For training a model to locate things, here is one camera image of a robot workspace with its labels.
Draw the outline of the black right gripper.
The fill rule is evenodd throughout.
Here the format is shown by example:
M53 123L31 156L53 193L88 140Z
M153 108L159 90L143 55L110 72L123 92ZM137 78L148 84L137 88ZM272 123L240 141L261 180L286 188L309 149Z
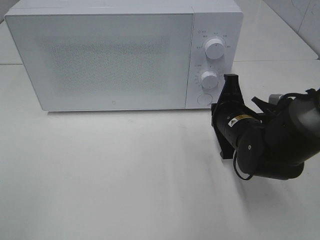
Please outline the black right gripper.
M212 126L216 134L236 140L245 131L244 122L253 121L242 97L239 76L224 74L224 86L217 104L212 107Z

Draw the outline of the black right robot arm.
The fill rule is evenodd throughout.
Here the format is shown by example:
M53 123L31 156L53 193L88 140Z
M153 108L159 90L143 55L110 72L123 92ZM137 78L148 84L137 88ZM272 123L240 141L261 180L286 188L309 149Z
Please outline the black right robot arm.
M289 180L303 171L305 161L320 151L320 92L272 94L268 101L254 97L255 112L245 105L236 74L224 76L218 102L211 106L211 125L220 155L231 159L235 173Z

